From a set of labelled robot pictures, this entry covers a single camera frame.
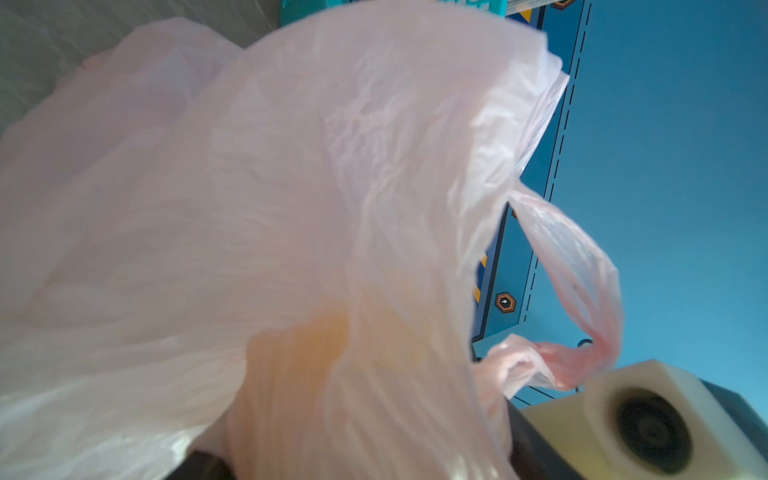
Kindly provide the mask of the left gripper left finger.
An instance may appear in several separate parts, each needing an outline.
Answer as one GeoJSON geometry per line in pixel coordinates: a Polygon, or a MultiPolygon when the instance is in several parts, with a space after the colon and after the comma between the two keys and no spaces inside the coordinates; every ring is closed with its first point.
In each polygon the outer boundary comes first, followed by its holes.
{"type": "Polygon", "coordinates": [[[226,462],[212,454],[193,451],[164,480],[235,480],[226,462]]]}

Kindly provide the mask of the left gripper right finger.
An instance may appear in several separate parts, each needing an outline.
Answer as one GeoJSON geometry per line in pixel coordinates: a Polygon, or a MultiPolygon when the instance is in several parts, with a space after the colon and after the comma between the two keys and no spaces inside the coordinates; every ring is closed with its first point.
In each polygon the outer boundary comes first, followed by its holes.
{"type": "Polygon", "coordinates": [[[512,438],[510,464],[521,480],[584,480],[510,401],[507,412],[512,438]]]}

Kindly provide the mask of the pink plastic bag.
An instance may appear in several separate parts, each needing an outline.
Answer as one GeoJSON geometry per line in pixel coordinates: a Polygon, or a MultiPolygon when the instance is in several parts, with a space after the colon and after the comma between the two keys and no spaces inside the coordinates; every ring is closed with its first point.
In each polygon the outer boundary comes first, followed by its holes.
{"type": "Polygon", "coordinates": [[[514,478],[507,399],[622,347],[616,268],[521,179],[568,81],[437,1],[89,59],[1,140],[2,477],[514,478]]]}

